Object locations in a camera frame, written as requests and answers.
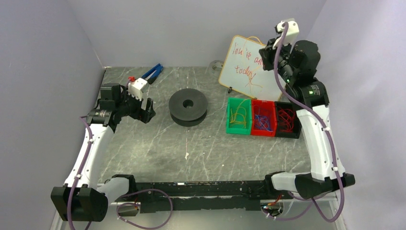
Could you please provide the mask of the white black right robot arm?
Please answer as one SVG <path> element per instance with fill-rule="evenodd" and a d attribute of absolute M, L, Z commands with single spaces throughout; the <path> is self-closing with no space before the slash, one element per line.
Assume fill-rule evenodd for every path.
<path fill-rule="evenodd" d="M 266 176 L 274 190 L 298 193 L 304 199 L 340 191 L 355 184 L 353 174 L 346 173 L 332 136 L 329 119 L 329 98 L 325 85 L 316 77 L 320 61 L 317 44 L 300 40 L 276 48 L 270 39 L 259 50 L 263 69 L 273 70 L 286 83 L 282 92 L 293 105 L 302 126 L 311 170 L 306 173 L 275 172 Z"/>

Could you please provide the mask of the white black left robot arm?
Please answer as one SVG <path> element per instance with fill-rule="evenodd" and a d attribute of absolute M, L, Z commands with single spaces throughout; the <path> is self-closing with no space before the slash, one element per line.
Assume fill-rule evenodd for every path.
<path fill-rule="evenodd" d="M 51 200 L 63 221 L 100 222 L 110 203 L 136 192 L 134 176 L 118 174 L 98 187 L 102 157 L 122 118 L 130 117 L 148 123 L 155 116 L 153 100 L 148 98 L 142 108 L 145 80 L 126 85 L 107 83 L 100 87 L 100 97 L 81 120 L 85 136 L 75 165 L 62 186 L 54 187 Z"/>

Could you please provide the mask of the dark grey perforated spool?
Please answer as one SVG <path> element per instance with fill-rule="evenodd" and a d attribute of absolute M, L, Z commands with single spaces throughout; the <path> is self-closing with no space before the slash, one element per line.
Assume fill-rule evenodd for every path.
<path fill-rule="evenodd" d="M 169 112 L 176 124 L 182 127 L 193 127 L 206 118 L 208 100 L 197 89 L 181 89 L 169 99 Z"/>

